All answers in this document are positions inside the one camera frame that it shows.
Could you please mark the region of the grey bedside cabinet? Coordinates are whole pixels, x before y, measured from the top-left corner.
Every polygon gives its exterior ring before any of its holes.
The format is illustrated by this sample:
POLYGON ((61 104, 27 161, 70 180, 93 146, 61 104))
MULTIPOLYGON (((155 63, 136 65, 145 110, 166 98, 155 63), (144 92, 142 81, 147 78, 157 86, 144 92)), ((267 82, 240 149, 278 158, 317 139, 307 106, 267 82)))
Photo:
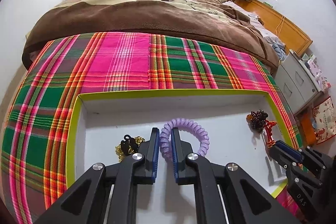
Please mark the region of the grey bedside cabinet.
POLYGON ((317 80, 292 50, 280 63, 274 80, 294 115, 305 110, 322 95, 317 80))

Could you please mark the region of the wooden headboard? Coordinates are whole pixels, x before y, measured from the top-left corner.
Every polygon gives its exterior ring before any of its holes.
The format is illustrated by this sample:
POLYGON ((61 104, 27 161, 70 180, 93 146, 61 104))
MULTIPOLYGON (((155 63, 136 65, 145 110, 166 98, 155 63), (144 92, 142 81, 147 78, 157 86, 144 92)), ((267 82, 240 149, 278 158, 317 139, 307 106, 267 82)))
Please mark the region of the wooden headboard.
POLYGON ((258 0, 234 0, 248 12, 254 12, 264 23, 264 27, 274 33, 285 44, 286 53, 295 51, 302 57, 313 43, 312 39, 286 16, 258 0))

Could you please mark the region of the brown beige blanket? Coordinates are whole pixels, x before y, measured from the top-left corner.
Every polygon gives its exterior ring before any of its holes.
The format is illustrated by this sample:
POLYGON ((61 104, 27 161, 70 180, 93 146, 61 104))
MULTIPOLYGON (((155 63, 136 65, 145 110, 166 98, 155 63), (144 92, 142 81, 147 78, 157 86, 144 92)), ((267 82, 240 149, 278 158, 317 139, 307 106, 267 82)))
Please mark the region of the brown beige blanket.
POLYGON ((248 16, 219 0, 65 0, 33 26, 22 63, 47 42, 92 32, 140 32, 198 40, 256 57, 271 72, 279 58, 248 16))

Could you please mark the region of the yellow-green shallow box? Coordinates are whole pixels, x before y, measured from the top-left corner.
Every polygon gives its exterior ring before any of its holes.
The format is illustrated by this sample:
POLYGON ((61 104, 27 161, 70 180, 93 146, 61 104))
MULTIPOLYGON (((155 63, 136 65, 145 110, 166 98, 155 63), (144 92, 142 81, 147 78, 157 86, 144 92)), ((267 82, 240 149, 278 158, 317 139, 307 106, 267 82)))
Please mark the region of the yellow-green shallow box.
POLYGON ((263 111, 274 122, 272 137, 291 144, 280 107, 268 92, 233 89, 141 90, 82 93, 76 97, 66 148, 66 184, 92 165, 121 159, 126 135, 150 139, 159 129, 157 177, 138 188, 138 223, 195 223, 192 186, 175 183, 171 133, 190 143, 193 152, 218 165, 238 164, 273 197, 287 185, 285 170, 268 153, 266 132, 248 121, 263 111))

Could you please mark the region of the red floral bag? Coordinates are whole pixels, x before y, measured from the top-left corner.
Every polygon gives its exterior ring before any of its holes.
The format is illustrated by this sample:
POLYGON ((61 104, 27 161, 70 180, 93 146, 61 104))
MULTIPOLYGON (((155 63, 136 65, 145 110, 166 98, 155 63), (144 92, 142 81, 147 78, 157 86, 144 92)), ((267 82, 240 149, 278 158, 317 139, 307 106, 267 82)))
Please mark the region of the red floral bag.
POLYGON ((321 102, 312 109, 315 121, 314 133, 317 144, 321 144, 335 136, 334 105, 331 97, 321 102))

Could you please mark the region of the plaid pink green cloth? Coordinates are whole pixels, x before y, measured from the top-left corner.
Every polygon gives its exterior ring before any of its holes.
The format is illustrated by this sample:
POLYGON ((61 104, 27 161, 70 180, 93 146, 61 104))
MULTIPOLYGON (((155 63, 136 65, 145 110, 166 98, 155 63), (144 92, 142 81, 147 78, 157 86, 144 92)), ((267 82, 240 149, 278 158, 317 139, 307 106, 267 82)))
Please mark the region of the plaid pink green cloth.
POLYGON ((17 223, 33 223, 66 190, 66 145, 76 97, 147 89, 267 92, 290 144, 302 146, 279 87, 249 54, 191 39, 126 32, 52 40, 20 84, 3 135, 3 201, 17 223))

